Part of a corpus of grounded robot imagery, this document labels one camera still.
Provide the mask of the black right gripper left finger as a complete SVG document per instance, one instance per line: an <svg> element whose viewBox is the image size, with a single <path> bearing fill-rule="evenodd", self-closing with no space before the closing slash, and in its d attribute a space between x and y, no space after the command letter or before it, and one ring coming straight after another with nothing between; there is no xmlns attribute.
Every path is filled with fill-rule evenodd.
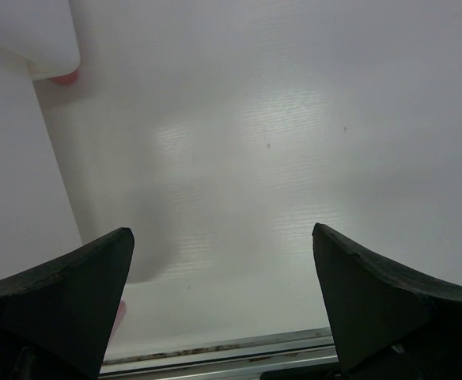
<svg viewBox="0 0 462 380"><path fill-rule="evenodd" d="M134 251L121 227L0 280L0 379L96 379Z"/></svg>

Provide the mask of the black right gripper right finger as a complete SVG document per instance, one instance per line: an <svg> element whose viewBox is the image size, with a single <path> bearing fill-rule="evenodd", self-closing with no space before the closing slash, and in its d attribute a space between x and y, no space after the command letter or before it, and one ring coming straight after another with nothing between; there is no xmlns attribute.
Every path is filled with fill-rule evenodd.
<svg viewBox="0 0 462 380"><path fill-rule="evenodd" d="M462 286L317 223L313 257L349 379L462 379Z"/></svg>

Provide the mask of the light pink drawer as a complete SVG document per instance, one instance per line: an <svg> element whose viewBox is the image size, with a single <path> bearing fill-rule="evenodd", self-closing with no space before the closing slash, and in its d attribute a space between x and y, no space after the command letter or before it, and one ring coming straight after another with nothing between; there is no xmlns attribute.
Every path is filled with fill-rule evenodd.
<svg viewBox="0 0 462 380"><path fill-rule="evenodd" d="M81 245L27 63L0 48L0 279Z"/></svg>

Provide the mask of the white plastic shoe cabinet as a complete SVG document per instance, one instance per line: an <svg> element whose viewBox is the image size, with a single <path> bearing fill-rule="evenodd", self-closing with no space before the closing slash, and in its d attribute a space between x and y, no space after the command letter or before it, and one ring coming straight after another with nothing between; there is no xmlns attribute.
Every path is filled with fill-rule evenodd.
<svg viewBox="0 0 462 380"><path fill-rule="evenodd" d="M0 55L26 64L32 80L64 85L81 62L68 1L0 1Z"/></svg>

